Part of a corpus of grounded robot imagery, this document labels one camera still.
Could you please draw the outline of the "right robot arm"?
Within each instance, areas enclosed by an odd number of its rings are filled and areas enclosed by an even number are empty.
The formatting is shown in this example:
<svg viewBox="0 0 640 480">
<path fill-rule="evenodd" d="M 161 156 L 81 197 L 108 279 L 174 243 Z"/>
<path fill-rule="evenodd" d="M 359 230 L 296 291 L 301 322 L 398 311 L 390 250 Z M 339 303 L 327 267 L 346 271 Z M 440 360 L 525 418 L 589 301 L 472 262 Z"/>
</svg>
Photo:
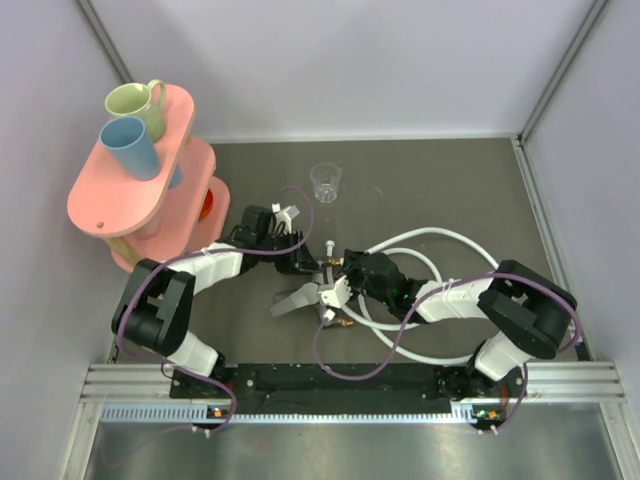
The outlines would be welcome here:
<svg viewBox="0 0 640 480">
<path fill-rule="evenodd" d="M 348 250 L 337 291 L 383 304 L 406 327 L 450 319 L 487 319 L 497 333 L 467 360 L 467 384 L 487 396 L 531 359 L 551 360 L 569 326 L 580 333 L 572 294 L 515 260 L 483 275 L 448 281 L 405 276 L 384 253 Z"/>
</svg>

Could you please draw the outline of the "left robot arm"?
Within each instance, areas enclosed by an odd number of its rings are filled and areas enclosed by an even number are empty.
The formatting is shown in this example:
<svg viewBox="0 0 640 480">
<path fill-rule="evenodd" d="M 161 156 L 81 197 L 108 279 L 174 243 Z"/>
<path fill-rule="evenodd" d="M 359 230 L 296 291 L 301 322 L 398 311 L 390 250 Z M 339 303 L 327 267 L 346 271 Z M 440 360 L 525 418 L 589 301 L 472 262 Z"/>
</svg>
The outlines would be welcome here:
<svg viewBox="0 0 640 480">
<path fill-rule="evenodd" d="M 222 241 L 169 265 L 152 259 L 139 261 L 114 313 L 113 334 L 193 373 L 192 384 L 203 395 L 220 394 L 227 382 L 225 358 L 189 330 L 193 298 L 261 262 L 273 264 L 282 275 L 320 271 L 303 232 L 291 226 L 297 215 L 295 206 L 251 205 Z"/>
</svg>

